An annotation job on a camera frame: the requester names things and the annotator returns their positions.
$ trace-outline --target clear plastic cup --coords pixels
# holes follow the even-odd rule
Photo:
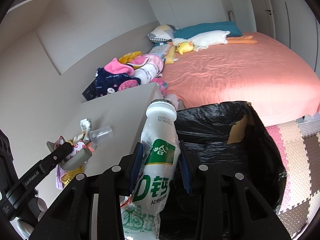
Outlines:
[[[90,140],[94,145],[99,145],[113,137],[113,131],[109,125],[90,132]]]

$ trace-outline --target coral bedspread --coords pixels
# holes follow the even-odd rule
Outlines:
[[[223,44],[192,51],[166,65],[167,93],[185,107],[243,100],[252,103],[265,126],[319,111],[320,81],[292,50],[261,33],[257,44]]]

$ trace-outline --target bicycle illustration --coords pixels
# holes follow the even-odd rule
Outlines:
[[[140,205],[138,205],[137,208],[130,206],[121,214],[122,225],[126,228],[130,228],[130,225],[132,225],[136,230],[141,229],[143,228],[144,218],[146,216],[146,214],[141,213]]]

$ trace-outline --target metal screw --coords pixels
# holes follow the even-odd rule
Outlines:
[[[238,173],[236,173],[235,176],[236,176],[237,179],[244,179],[244,175],[242,173],[238,172]]]
[[[204,165],[204,164],[201,164],[201,165],[199,166],[199,170],[201,170],[201,171],[207,171],[207,170],[208,170],[208,166],[207,166],[207,165]]]
[[[121,167],[118,166],[118,165],[116,165],[116,166],[113,166],[113,167],[111,168],[111,170],[112,170],[113,172],[118,172],[118,171],[121,171]]]
[[[76,179],[77,179],[77,180],[82,180],[82,179],[84,179],[84,174],[83,174],[83,173],[77,174]]]

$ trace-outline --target green cartoon drawing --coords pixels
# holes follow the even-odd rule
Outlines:
[[[144,230],[146,231],[153,231],[153,227],[156,225],[154,222],[155,216],[149,215],[148,221],[146,222],[146,227]]]
[[[144,218],[146,216],[146,214],[142,214],[140,205],[138,205],[137,208],[130,206],[121,214],[122,225],[124,228],[129,228],[132,230],[141,229],[143,228]]]

